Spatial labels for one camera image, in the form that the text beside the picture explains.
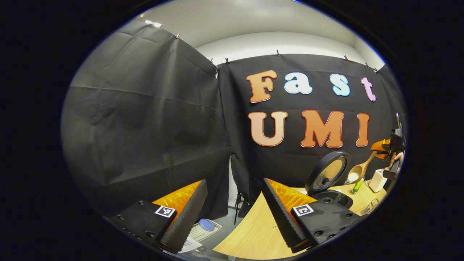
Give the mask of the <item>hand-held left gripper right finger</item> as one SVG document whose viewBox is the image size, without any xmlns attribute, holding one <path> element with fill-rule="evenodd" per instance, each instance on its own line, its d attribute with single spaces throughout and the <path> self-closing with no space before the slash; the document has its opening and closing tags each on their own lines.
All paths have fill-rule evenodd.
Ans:
<svg viewBox="0 0 464 261">
<path fill-rule="evenodd" d="M 314 199 L 268 178 L 262 183 L 262 194 L 292 253 L 324 245 L 361 221 L 330 197 Z"/>
</svg>

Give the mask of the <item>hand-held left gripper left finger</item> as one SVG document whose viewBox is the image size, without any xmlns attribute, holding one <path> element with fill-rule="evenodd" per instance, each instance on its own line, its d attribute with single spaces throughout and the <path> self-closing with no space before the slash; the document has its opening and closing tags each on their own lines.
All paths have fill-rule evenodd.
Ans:
<svg viewBox="0 0 464 261">
<path fill-rule="evenodd" d="M 207 198 L 207 180 L 199 180 L 153 202 L 139 200 L 105 220 L 149 248 L 181 251 Z"/>
</svg>

